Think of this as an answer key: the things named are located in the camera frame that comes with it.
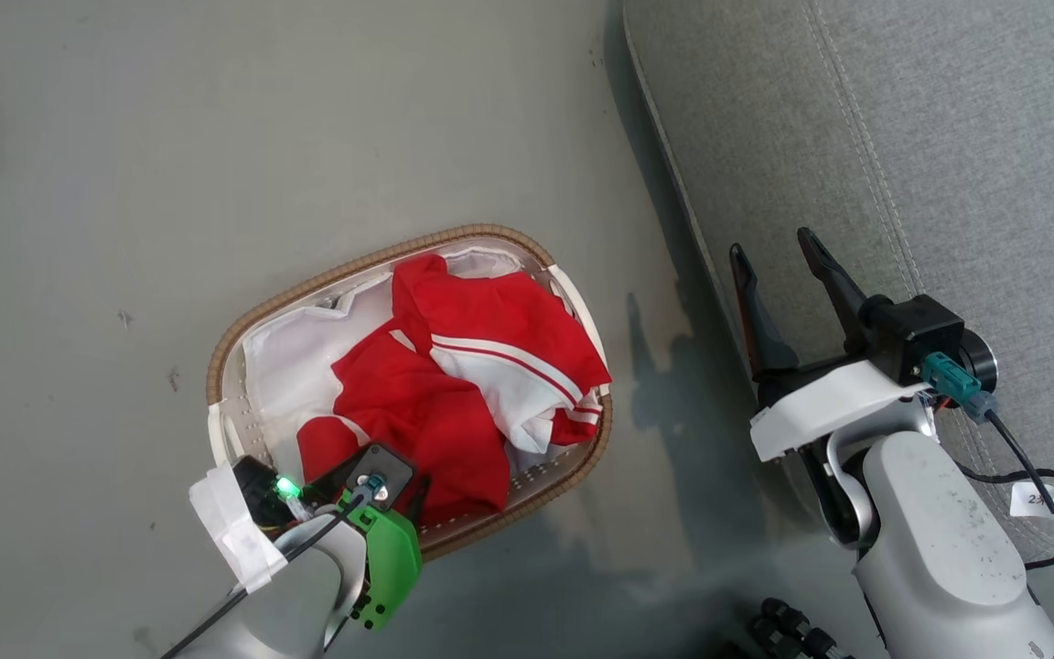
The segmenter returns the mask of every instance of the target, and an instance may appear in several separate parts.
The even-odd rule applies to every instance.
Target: clothing
[[[524,268],[513,253],[489,247],[460,246],[443,258],[450,274],[469,279]],[[392,272],[354,280],[348,288],[337,285],[310,304],[271,318],[242,342],[247,399],[258,416],[264,443],[276,470],[296,481],[304,476],[298,429],[333,412],[343,386],[330,365],[392,318]]]
[[[609,374],[564,304],[524,272],[448,273],[430,254],[394,268],[392,319],[331,367],[333,415],[298,430],[305,480],[370,441],[431,476],[423,523],[505,508],[503,437],[532,454],[594,437]]]

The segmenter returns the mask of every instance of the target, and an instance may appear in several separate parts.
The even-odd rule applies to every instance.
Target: teal connector
[[[982,391],[982,383],[945,353],[925,355],[921,362],[921,380],[929,383],[941,395],[953,399],[958,405],[965,405],[971,396]]]

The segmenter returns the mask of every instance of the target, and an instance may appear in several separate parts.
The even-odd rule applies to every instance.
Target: red cloth
[[[435,524],[505,508],[504,433],[534,453],[594,437],[602,409],[589,392],[606,367],[528,274],[462,279],[430,254],[394,268],[392,295],[392,321],[333,364],[338,416],[298,431],[307,480],[384,442],[432,477],[422,522]]]
[[[456,347],[456,341],[502,344],[515,351],[524,368],[550,366],[569,381],[551,381],[577,406],[587,392],[611,380],[588,332],[564,302],[540,287],[526,272],[492,279],[452,276],[440,255],[403,263],[392,280],[392,313],[417,351],[432,344]]]
[[[392,323],[334,364],[344,383],[335,412],[392,446],[419,476],[432,477],[423,524],[506,508],[510,465],[482,392],[407,349],[390,330]],[[305,479],[313,481],[351,458],[359,443],[338,418],[321,416],[300,428],[298,446]]]

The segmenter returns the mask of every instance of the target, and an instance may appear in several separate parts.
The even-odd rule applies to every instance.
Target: sofa cushion
[[[735,326],[727,249],[743,243],[801,360],[842,334],[795,229],[866,293],[926,292],[999,357],[1003,420],[1054,468],[1054,3],[630,0],[649,110]],[[1017,469],[992,428],[942,413],[951,454]],[[1024,558],[1054,528],[1009,521]]]

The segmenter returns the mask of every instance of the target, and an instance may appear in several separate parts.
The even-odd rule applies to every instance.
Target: green led light
[[[295,483],[292,483],[292,480],[288,479],[287,476],[280,476],[279,480],[275,481],[275,491],[279,492],[279,496],[284,498],[296,498],[304,490]]]

